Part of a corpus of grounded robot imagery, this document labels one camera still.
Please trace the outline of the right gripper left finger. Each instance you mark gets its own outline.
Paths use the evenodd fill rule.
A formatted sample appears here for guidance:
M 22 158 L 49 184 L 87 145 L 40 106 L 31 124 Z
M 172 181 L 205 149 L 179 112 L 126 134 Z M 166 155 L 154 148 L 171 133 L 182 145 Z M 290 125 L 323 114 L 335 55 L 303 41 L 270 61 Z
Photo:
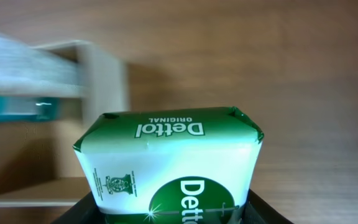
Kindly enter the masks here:
M 90 192 L 51 224 L 104 224 L 104 215 Z

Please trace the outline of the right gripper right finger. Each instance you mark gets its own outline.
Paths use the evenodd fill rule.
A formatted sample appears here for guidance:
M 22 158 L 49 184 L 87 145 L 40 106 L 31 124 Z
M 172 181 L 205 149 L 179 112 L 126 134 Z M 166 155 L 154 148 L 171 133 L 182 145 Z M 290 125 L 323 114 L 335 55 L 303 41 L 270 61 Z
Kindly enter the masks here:
M 244 210 L 244 224 L 293 224 L 254 191 L 249 190 Z

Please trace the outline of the green Dettol soap bar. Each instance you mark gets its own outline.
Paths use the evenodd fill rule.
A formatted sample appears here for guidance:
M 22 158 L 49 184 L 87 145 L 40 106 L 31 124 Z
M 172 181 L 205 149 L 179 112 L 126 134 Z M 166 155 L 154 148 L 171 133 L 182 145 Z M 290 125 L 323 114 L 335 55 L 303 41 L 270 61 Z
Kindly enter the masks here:
M 105 113 L 73 148 L 106 223 L 240 223 L 263 138 L 217 107 Z

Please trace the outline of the blue mouthwash bottle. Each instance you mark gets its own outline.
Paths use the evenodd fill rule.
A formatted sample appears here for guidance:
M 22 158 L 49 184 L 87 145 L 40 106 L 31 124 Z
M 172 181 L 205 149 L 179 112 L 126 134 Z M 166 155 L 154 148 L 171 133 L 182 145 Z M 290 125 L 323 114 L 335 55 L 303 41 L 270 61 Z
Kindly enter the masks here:
M 53 121 L 60 100 L 51 97 L 0 96 L 0 123 Z

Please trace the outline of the white lotion tube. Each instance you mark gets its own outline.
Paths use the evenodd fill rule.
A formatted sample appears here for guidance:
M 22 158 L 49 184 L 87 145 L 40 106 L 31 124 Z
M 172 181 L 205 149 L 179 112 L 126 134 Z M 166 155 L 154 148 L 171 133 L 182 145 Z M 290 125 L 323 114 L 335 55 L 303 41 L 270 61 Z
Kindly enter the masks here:
M 78 75 L 75 62 L 0 33 L 0 96 L 77 98 Z

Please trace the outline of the white cardboard box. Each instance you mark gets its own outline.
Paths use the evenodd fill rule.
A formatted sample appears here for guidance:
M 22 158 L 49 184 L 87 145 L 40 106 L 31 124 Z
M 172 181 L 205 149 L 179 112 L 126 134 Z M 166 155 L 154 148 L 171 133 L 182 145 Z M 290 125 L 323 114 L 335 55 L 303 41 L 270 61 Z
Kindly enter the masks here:
M 99 115 L 130 108 L 123 60 L 84 40 L 42 50 L 76 62 L 85 90 L 82 97 L 62 99 L 55 121 L 0 123 L 0 208 L 77 203 L 90 189 L 73 144 Z

